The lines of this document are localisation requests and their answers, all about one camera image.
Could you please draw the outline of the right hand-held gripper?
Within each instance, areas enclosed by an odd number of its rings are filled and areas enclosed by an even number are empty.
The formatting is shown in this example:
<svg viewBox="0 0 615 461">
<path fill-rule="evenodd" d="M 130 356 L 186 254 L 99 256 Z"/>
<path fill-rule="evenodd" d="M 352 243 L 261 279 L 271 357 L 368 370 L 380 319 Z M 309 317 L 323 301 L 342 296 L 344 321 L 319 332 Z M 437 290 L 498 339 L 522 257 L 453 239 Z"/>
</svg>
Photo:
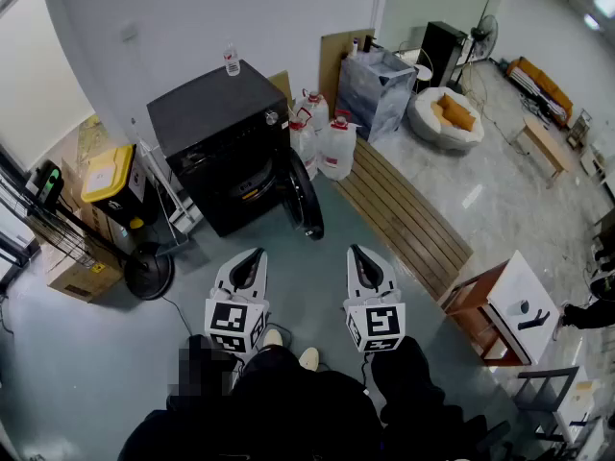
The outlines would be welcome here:
<svg viewBox="0 0 615 461">
<path fill-rule="evenodd" d="M 346 326 L 359 352 L 388 352 L 406 336 L 406 304 L 392 266 L 379 254 L 357 244 L 347 251 Z M 382 294 L 361 298 L 361 290 Z"/>
</svg>

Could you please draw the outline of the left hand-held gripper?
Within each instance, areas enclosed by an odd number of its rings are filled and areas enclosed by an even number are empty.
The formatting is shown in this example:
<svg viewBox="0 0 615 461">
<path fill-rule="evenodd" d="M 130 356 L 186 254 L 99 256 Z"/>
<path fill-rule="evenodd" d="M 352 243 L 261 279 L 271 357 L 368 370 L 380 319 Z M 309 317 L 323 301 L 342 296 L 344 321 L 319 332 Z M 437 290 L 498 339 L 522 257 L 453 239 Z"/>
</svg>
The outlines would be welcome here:
<svg viewBox="0 0 615 461">
<path fill-rule="evenodd" d="M 251 353 L 264 332 L 267 252 L 244 251 L 224 263 L 205 307 L 205 335 L 229 353 Z"/>
</svg>

